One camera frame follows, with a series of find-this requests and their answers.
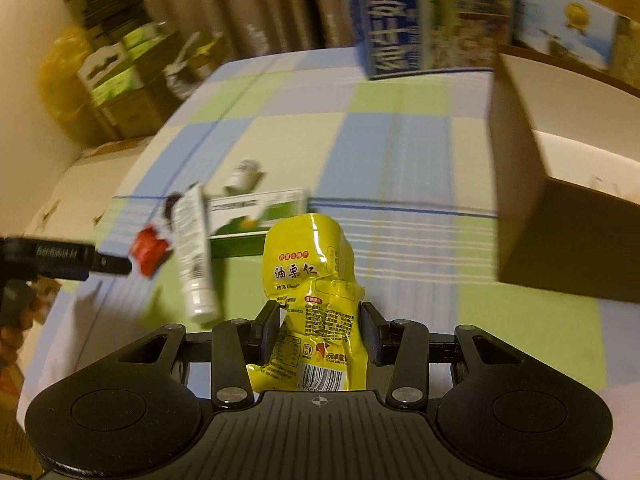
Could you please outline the red snack packet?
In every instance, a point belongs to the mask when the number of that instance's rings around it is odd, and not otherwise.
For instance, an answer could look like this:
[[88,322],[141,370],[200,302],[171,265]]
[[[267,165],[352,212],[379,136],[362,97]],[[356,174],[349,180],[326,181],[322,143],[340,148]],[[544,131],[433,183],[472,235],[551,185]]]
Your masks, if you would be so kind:
[[156,226],[145,226],[134,238],[129,255],[137,263],[139,272],[152,278],[169,254],[169,243],[158,235]]

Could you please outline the yellow chestnut snack packet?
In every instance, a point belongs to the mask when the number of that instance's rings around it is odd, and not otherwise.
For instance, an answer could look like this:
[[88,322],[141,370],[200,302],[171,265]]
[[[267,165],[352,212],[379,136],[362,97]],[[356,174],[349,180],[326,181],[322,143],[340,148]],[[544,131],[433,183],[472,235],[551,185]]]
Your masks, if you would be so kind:
[[265,238],[262,289],[283,318],[267,364],[247,367],[255,392],[367,387],[368,357],[358,328],[364,288],[335,220],[301,214],[277,222]]

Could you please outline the dark purple velvet scrunchie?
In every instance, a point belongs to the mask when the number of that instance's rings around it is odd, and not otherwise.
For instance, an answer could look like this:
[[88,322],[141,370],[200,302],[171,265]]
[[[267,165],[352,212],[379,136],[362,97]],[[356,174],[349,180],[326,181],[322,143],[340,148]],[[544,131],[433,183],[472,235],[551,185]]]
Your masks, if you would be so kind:
[[165,226],[169,231],[172,231],[172,211],[174,210],[176,203],[178,203],[181,197],[182,194],[180,192],[173,192],[164,199],[163,218]]

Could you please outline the green and white medicine box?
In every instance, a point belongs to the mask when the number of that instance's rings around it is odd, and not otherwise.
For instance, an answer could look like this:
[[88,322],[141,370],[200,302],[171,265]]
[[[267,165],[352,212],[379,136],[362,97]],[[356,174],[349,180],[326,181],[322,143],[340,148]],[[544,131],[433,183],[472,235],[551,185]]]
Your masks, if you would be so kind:
[[307,211],[302,188],[210,198],[206,211],[213,258],[260,256],[271,227]]

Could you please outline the white cream tube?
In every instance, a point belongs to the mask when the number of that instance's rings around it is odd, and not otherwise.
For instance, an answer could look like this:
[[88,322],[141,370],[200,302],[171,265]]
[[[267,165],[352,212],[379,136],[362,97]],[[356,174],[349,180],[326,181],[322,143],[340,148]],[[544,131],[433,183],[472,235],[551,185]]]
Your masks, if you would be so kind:
[[186,316],[206,324],[218,318],[203,185],[195,183],[171,211],[172,247],[178,266]]

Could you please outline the small white pill bottle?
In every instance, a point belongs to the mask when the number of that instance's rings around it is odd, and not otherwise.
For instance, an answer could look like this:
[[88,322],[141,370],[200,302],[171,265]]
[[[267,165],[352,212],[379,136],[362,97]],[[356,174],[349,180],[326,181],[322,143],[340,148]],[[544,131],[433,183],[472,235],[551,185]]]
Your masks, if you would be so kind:
[[262,166],[256,159],[243,158],[233,168],[224,184],[227,195],[248,194],[254,191],[262,178]]

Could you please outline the beige cartoon blanket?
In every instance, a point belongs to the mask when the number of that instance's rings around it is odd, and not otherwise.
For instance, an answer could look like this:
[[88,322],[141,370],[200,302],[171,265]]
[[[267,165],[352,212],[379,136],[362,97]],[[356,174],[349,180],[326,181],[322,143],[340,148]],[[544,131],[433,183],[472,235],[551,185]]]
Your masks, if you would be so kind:
[[53,185],[35,215],[9,225],[12,208],[1,209],[1,233],[58,240],[90,240],[106,218],[120,182],[134,166],[150,138],[107,143],[81,156]]

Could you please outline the yellow plastic bag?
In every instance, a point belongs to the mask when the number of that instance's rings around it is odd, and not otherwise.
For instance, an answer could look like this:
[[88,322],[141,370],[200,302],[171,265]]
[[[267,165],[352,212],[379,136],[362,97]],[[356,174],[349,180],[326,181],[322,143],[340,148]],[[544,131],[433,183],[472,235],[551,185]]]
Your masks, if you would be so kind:
[[85,31],[70,26],[43,57],[37,72],[40,101],[63,132],[86,148],[107,140],[93,114],[88,92],[77,77],[78,70],[92,52]]

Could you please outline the cardboard box with green packs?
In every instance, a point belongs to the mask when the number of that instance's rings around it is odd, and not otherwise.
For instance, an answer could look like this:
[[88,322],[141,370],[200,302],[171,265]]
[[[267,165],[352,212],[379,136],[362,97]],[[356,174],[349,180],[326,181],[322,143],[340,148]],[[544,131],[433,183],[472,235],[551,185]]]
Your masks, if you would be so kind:
[[119,139],[157,133],[181,101],[168,88],[166,68],[183,47],[178,32],[142,25],[116,44],[90,54],[76,76],[92,110]]

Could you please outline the white crumpled plastic bag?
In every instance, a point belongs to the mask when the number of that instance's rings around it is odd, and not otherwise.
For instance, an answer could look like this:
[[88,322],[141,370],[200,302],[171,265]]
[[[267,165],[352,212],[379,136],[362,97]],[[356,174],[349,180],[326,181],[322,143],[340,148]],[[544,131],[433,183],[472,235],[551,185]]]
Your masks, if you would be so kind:
[[185,101],[219,67],[227,56],[226,37],[216,32],[206,41],[194,32],[181,47],[176,58],[163,69],[166,86],[171,94]]

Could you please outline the brown open cardboard box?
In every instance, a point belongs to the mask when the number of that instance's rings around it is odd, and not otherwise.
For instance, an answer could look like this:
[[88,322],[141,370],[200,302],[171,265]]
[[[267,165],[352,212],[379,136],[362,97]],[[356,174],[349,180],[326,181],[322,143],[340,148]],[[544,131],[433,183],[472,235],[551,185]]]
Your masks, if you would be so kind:
[[500,281],[639,299],[639,91],[502,46],[487,113]]

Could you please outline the brown curtain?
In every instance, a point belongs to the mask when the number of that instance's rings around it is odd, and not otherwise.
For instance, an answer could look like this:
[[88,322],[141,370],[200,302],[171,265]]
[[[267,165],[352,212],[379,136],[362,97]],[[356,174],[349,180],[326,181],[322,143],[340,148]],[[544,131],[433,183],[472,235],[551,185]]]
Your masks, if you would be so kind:
[[347,0],[143,0],[153,21],[210,38],[221,34],[234,58],[350,47]]

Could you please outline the dark blue milk carton box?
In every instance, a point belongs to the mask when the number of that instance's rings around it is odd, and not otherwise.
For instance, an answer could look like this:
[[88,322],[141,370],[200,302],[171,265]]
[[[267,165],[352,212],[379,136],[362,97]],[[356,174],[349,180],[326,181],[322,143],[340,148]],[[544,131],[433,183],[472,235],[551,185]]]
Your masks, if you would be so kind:
[[514,0],[347,0],[370,79],[490,70],[511,39]]

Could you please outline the light blue cow milk box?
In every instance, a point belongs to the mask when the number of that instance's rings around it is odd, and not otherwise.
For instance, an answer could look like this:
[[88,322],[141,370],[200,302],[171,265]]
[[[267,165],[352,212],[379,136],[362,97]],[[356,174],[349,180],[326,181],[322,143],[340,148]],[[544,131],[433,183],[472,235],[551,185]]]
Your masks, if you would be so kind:
[[515,0],[513,43],[639,85],[639,23],[592,0]]

